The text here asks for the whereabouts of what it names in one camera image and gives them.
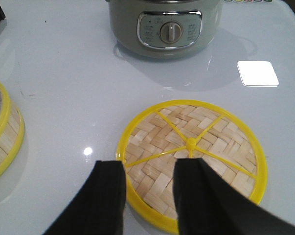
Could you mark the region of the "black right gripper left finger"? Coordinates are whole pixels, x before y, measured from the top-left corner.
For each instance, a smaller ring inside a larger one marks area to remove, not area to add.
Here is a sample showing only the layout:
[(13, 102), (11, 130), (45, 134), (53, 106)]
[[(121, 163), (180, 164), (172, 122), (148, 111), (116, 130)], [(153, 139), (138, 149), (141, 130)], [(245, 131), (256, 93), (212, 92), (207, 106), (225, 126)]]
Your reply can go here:
[(97, 161), (46, 235), (121, 235), (126, 201), (126, 177), (120, 161)]

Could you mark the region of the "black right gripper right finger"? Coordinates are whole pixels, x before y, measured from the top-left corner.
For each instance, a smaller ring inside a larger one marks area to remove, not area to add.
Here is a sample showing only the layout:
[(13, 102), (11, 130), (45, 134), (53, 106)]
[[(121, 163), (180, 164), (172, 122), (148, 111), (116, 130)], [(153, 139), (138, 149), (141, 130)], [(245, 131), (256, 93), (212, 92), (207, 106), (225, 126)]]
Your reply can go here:
[(295, 235), (294, 225), (244, 197), (203, 159), (176, 161), (173, 195), (181, 235)]

